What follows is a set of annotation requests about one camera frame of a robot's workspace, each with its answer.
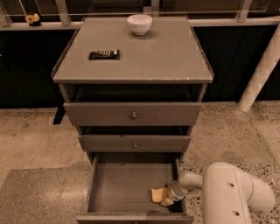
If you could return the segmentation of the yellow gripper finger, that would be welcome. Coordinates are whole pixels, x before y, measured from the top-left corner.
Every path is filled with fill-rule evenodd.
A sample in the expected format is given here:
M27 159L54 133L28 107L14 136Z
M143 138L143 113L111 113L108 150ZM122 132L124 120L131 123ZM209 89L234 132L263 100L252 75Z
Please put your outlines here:
M171 206L171 205L173 205L173 204L174 204L174 201L173 201L171 198L169 198L169 197L163 199L163 200L159 203L159 205L160 205L161 207L168 207L168 206Z

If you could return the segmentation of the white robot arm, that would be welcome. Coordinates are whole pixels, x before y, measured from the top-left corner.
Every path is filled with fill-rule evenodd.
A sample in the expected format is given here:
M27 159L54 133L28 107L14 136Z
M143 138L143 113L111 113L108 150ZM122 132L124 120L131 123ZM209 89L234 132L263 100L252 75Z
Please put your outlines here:
M215 162L202 175L181 172L160 205L168 207L197 189L202 191L203 224L252 224L252 213L266 214L276 204L267 183L232 164Z

